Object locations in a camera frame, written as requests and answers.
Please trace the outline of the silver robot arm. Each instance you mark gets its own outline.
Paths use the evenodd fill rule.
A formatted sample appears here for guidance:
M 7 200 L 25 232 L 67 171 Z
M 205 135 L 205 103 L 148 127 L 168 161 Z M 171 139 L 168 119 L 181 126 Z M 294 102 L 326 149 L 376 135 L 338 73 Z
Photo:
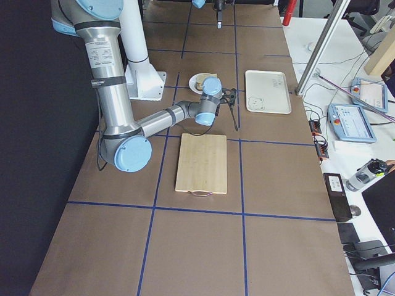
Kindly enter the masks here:
M 52 1 L 51 10 L 57 32 L 85 43 L 91 85 L 106 125 L 99 133 L 99 159 L 118 170 L 136 172 L 151 158 L 150 136 L 187 118 L 213 124 L 223 88 L 212 76 L 203 81 L 199 101 L 181 101 L 134 119 L 131 99 L 158 99 L 164 86 L 164 74 L 149 61 L 137 1 Z
M 205 3 L 206 0 L 192 0 L 192 5 L 198 9 L 201 9 Z M 212 7 L 213 10 L 216 12 L 216 19 L 217 19 L 217 28 L 221 29 L 222 28 L 222 22 L 223 22 L 223 10 L 225 9 L 225 0 L 213 0 L 212 1 Z

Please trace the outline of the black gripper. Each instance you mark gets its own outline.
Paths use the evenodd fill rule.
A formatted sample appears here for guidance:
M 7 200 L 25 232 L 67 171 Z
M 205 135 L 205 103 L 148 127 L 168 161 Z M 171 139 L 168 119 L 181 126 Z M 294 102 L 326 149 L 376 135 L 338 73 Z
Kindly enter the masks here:
M 217 28 L 222 28 L 222 10 L 225 8 L 225 0 L 213 0 L 213 8 L 217 11 Z

